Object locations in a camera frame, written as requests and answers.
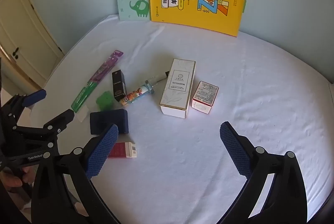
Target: navy blue box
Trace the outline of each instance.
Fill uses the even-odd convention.
[[[116,124],[118,133],[129,133],[128,112],[124,109],[90,114],[91,134],[100,135],[107,127]]]

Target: small red and white box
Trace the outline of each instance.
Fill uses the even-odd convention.
[[[200,81],[194,97],[192,98],[191,107],[208,114],[216,99],[218,89],[218,86]]]
[[[135,158],[137,157],[136,145],[131,142],[116,143],[108,158]]]

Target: cartoon elephant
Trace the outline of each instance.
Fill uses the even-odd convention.
[[[147,17],[150,5],[147,1],[139,0],[134,6],[131,6],[131,1],[129,3],[130,8],[137,12],[138,17]]]

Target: door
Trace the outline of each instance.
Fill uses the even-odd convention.
[[[29,0],[0,0],[0,45],[41,87],[64,57]]]

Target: door handle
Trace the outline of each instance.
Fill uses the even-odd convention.
[[[19,50],[19,47],[17,47],[17,48],[15,49],[15,51],[13,52],[13,56],[16,55],[16,53],[17,53],[18,50]]]

